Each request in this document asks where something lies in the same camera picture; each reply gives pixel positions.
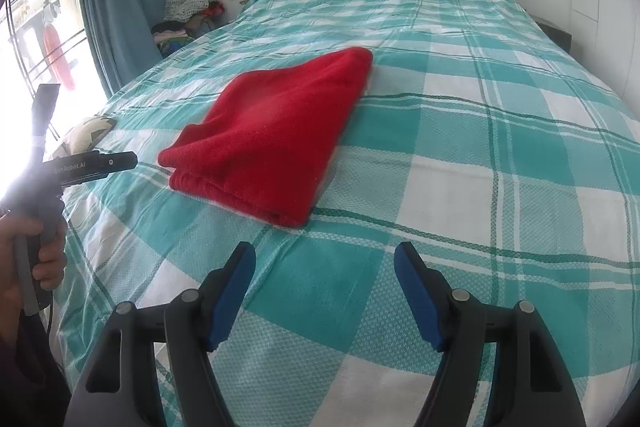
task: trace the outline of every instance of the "pile of clothes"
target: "pile of clothes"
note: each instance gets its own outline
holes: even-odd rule
[[[164,20],[151,28],[162,57],[222,26],[224,12],[218,0],[166,0]]]

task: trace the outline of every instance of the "window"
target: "window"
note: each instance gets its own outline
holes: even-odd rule
[[[86,40],[79,0],[7,0],[0,10],[0,196],[24,169],[31,102],[40,84],[60,83],[47,153],[106,96]]]

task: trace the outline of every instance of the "red towel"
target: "red towel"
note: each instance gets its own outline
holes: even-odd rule
[[[71,76],[71,68],[66,61],[65,53],[62,51],[62,44],[60,44],[60,37],[53,24],[44,26],[42,39],[44,40],[44,49],[47,52],[46,61],[49,65],[49,71],[52,73],[51,76],[65,86],[67,90],[73,91],[76,89],[76,82]]]
[[[160,165],[175,167],[171,188],[276,225],[303,225],[371,59],[348,48],[236,76],[204,121],[159,153]]]

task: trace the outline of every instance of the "plaid bedsheet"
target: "plaid bedsheet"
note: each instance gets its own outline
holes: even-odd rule
[[[236,74],[346,46],[370,48],[374,66],[306,227],[168,187],[159,150]],[[140,164],[65,193],[55,325],[72,384],[114,304],[167,302],[250,241],[256,274],[212,359],[235,422],[411,426],[440,356],[394,275],[405,240],[452,287],[537,306],[588,425],[635,384],[640,123],[514,0],[254,0],[102,113],[118,124],[100,148],[134,150]],[[487,346],[469,425],[482,424],[494,354]],[[164,348],[158,372],[179,425]]]

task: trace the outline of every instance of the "gray handle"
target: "gray handle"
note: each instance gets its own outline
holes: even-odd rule
[[[23,311],[27,316],[34,315],[52,302],[50,291],[43,290],[40,282],[33,278],[33,267],[39,263],[40,246],[49,243],[56,235],[56,227],[62,218],[65,204],[58,198],[46,198],[34,209],[44,224],[40,235],[14,237],[14,262],[18,276],[18,285],[22,295]]]

